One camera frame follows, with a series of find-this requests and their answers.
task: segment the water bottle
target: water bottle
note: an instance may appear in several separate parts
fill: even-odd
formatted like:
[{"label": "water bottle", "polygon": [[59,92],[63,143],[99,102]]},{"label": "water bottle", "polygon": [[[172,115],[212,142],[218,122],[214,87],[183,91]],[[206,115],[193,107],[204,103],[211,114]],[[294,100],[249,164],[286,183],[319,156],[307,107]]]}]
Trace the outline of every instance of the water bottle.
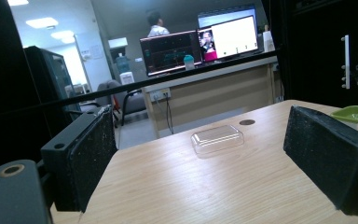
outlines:
[{"label": "water bottle", "polygon": [[191,56],[189,54],[187,54],[185,56],[185,58],[183,59],[183,62],[185,63],[186,71],[196,68],[194,66],[194,58],[193,58],[193,56]]},{"label": "water bottle", "polygon": [[116,57],[116,63],[119,74],[130,72],[130,65],[126,56],[119,53],[118,57]]}]

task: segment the black screen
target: black screen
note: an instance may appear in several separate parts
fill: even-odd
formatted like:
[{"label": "black screen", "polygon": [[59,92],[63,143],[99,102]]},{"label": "black screen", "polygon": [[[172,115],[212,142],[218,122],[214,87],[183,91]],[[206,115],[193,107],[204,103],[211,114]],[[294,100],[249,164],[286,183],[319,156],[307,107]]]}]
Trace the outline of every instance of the black screen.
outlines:
[{"label": "black screen", "polygon": [[194,64],[201,64],[197,31],[143,38],[140,42],[149,77],[185,69],[186,55],[193,56]]}]

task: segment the ceiling light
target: ceiling light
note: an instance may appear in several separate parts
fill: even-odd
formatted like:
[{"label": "ceiling light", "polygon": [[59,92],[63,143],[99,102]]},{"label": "ceiling light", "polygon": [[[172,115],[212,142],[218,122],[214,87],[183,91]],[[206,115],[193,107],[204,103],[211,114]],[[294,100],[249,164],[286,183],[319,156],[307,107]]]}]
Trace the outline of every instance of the ceiling light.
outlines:
[{"label": "ceiling light", "polygon": [[65,38],[61,39],[61,41],[64,44],[71,44],[71,43],[75,42],[75,38],[73,36],[65,37]]},{"label": "ceiling light", "polygon": [[37,19],[37,20],[31,20],[31,21],[26,21],[26,23],[28,25],[34,27],[35,29],[46,28],[48,26],[56,26],[56,25],[58,25],[58,22],[56,20],[52,19],[51,17],[46,17],[46,18]]},{"label": "ceiling light", "polygon": [[11,7],[27,5],[29,3],[27,0],[7,0],[7,1]]},{"label": "ceiling light", "polygon": [[74,32],[72,32],[72,31],[60,31],[60,32],[52,33],[51,36],[56,38],[56,39],[63,39],[63,38],[66,38],[66,37],[73,37]]}]

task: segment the round hole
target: round hole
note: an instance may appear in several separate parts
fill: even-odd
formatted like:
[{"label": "round hole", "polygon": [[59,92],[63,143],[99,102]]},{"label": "round hole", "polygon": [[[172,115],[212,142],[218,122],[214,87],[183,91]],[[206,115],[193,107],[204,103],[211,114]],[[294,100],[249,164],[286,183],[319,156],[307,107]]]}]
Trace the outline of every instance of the round hole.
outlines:
[{"label": "round hole", "polygon": [[240,122],[240,125],[252,125],[255,121],[253,119],[245,119]]},{"label": "round hole", "polygon": [[3,169],[0,172],[1,177],[10,177],[19,174],[25,168],[22,164],[16,164]]},{"label": "round hole", "polygon": [[60,149],[60,148],[63,148],[63,147],[65,147],[64,143],[59,143],[59,144],[54,146],[55,149]]}]

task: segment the clear plastic container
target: clear plastic container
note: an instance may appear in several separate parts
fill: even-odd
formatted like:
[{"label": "clear plastic container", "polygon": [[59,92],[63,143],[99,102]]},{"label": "clear plastic container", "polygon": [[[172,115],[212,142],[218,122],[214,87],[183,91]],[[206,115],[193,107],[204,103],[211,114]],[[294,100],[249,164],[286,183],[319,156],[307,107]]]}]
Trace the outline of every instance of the clear plastic container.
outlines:
[{"label": "clear plastic container", "polygon": [[244,140],[242,132],[231,125],[225,125],[194,133],[191,142],[197,154],[207,154],[242,145]]}]

